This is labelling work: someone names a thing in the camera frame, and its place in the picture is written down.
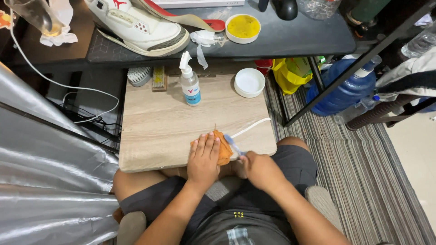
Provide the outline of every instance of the wooden board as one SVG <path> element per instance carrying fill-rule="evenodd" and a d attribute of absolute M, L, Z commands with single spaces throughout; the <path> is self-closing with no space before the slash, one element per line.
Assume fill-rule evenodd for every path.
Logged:
<path fill-rule="evenodd" d="M 160 93 L 151 91 L 151 82 L 139 88 L 128 84 L 120 169 L 139 172 L 186 166 L 190 142 L 214 130 L 215 124 L 217 130 L 233 135 L 269 117 L 263 93 L 251 99 L 241 97 L 233 86 L 235 66 L 228 69 L 234 71 L 232 74 L 226 74 L 225 70 L 215 69 L 214 78 L 199 78 L 201 101 L 196 107 L 185 102 L 179 78 L 169 77 L 167 91 Z M 235 143 L 242 151 L 253 150 L 259 154 L 272 155 L 277 150 L 270 121 L 239 135 Z"/>

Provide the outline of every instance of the yellow cleaning paste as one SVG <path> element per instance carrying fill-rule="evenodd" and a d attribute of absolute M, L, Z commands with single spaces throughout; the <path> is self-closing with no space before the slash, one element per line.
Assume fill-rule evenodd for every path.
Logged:
<path fill-rule="evenodd" d="M 227 30 L 235 37 L 254 37 L 260 31 L 260 23 L 249 15 L 239 15 L 228 23 Z"/>

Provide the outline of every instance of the wooden brush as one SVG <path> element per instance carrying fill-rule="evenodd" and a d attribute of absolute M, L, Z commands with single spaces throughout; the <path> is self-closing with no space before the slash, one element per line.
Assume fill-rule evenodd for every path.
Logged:
<path fill-rule="evenodd" d="M 153 92 L 165 92 L 168 86 L 168 78 L 165 75 L 165 67 L 159 66 L 153 68 Z"/>

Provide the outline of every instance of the red insole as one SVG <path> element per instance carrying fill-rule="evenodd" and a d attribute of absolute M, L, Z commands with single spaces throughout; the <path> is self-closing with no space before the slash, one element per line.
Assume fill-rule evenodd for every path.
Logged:
<path fill-rule="evenodd" d="M 154 10 L 156 10 L 158 13 L 167 16 L 167 17 L 176 17 L 178 15 L 172 14 L 163 8 L 161 8 L 159 5 L 155 4 L 151 0 L 143 0 L 146 4 L 148 4 L 150 7 L 152 7 Z M 216 31 L 222 31 L 225 29 L 225 22 L 222 20 L 203 20 L 208 24 L 212 29 Z"/>

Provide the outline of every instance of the toothbrush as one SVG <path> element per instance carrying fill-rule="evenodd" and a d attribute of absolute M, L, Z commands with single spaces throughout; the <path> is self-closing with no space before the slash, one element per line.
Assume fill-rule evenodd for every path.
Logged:
<path fill-rule="evenodd" d="M 239 147 L 235 144 L 233 139 L 228 134 L 224 135 L 224 139 L 227 141 L 227 143 L 229 143 L 229 145 L 233 146 L 239 156 L 244 156 L 244 153 L 239 149 Z"/>

